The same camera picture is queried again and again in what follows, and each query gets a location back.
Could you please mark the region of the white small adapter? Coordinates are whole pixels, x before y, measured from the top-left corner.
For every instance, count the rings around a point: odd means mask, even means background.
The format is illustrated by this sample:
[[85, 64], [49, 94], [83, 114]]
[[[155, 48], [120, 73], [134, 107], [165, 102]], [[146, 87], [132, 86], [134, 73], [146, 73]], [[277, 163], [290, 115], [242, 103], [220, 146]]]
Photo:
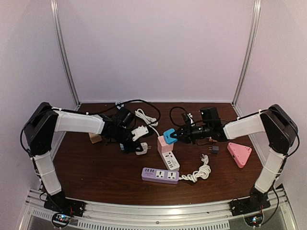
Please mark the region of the white small adapter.
[[148, 150], [150, 150], [151, 149], [151, 146], [150, 145], [148, 145], [148, 143], [147, 142], [142, 142], [141, 143], [141, 146], [140, 147], [138, 147], [137, 148], [137, 150], [136, 150], [136, 155], [145, 155], [147, 152], [148, 152]]

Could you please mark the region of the dark grey plug adapter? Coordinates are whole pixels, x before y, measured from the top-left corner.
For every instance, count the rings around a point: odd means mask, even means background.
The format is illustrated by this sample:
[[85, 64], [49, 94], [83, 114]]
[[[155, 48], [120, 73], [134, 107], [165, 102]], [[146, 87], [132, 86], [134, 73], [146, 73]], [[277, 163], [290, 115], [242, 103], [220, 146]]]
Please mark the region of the dark grey plug adapter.
[[212, 146], [209, 147], [209, 152], [212, 153], [212, 154], [217, 154], [219, 152], [219, 147], [212, 145]]

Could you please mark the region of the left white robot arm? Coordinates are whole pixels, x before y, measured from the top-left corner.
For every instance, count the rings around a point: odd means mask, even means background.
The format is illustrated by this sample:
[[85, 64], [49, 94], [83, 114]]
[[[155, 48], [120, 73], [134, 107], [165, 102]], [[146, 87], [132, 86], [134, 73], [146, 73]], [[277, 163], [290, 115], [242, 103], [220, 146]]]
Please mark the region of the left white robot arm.
[[52, 107], [49, 103], [41, 103], [24, 125], [21, 135], [26, 137], [28, 153], [34, 163], [38, 177], [42, 180], [48, 199], [59, 213], [69, 209], [58, 180], [53, 160], [51, 144], [55, 132], [92, 133], [111, 138], [122, 144], [127, 153], [143, 151], [140, 137], [148, 134], [148, 128], [140, 126], [129, 130], [127, 126], [133, 115], [121, 108], [114, 116], [104, 114], [79, 113]]

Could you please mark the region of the white power strip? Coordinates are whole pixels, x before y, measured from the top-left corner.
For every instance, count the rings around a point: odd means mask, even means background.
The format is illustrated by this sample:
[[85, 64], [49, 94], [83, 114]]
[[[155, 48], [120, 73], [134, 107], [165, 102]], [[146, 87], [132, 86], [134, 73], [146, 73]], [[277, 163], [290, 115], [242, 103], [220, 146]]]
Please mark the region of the white power strip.
[[162, 160], [166, 168], [170, 171], [179, 171], [180, 164], [178, 163], [175, 155], [172, 151], [161, 154]]

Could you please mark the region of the blue square adapter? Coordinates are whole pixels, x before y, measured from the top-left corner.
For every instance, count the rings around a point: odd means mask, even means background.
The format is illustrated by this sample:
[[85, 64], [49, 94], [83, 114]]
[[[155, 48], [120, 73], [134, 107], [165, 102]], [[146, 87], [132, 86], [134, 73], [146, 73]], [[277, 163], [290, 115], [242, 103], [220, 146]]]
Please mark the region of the blue square adapter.
[[175, 130], [174, 130], [173, 128], [171, 128], [171, 129], [168, 129], [167, 131], [165, 131], [165, 132], [163, 133], [165, 142], [166, 142], [168, 145], [171, 145], [171, 144], [174, 144], [174, 143], [177, 142], [177, 138], [171, 137], [171, 134], [173, 134], [174, 132], [175, 132]]

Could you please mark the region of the beige cube socket adapter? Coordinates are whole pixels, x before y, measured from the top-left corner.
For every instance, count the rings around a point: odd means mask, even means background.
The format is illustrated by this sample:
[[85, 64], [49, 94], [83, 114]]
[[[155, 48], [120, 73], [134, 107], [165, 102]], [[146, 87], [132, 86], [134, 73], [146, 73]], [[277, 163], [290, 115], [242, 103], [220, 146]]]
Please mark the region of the beige cube socket adapter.
[[99, 134], [89, 133], [90, 142], [92, 144], [98, 143], [102, 141], [102, 137]]

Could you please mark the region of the purple power strip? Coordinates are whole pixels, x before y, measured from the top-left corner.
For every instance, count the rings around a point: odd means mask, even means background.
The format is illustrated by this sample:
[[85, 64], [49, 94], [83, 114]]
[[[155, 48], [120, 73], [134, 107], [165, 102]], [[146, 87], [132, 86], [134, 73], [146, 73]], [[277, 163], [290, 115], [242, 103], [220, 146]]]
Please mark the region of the purple power strip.
[[141, 174], [142, 180], [162, 184], [178, 184], [179, 172], [144, 167]]

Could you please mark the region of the pink cube adapter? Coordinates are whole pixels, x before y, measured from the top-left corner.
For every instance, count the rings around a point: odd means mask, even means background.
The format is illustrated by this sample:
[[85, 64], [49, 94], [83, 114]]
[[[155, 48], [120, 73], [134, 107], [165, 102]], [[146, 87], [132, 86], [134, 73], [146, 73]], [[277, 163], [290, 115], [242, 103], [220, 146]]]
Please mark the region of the pink cube adapter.
[[160, 155], [173, 150], [174, 144], [167, 144], [164, 136], [159, 136], [157, 138], [157, 150]]

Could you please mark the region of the pink triangular socket adapter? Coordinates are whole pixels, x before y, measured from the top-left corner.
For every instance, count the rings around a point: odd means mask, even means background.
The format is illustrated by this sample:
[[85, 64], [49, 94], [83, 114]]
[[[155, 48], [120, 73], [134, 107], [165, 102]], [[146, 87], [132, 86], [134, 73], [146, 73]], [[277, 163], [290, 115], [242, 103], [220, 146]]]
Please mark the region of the pink triangular socket adapter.
[[236, 144], [233, 142], [229, 142], [227, 145], [227, 150], [232, 156], [233, 160], [237, 164], [238, 168], [242, 169], [245, 167], [250, 154], [252, 152], [252, 148], [248, 146], [244, 146], [241, 144]]

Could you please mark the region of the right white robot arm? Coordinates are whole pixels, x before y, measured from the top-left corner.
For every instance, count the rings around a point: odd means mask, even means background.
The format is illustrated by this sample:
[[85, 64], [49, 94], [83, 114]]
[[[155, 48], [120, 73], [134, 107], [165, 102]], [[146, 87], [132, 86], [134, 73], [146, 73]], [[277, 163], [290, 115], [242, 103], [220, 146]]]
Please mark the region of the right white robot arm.
[[282, 173], [287, 158], [292, 155], [290, 148], [295, 141], [299, 141], [297, 125], [277, 104], [226, 124], [222, 124], [215, 107], [204, 107], [200, 114], [201, 120], [196, 122], [191, 122], [186, 114], [182, 114], [184, 125], [179, 126], [170, 136], [183, 143], [195, 144], [202, 138], [226, 142], [255, 133], [266, 133], [269, 155], [246, 200], [246, 208], [252, 212], [257, 211]]

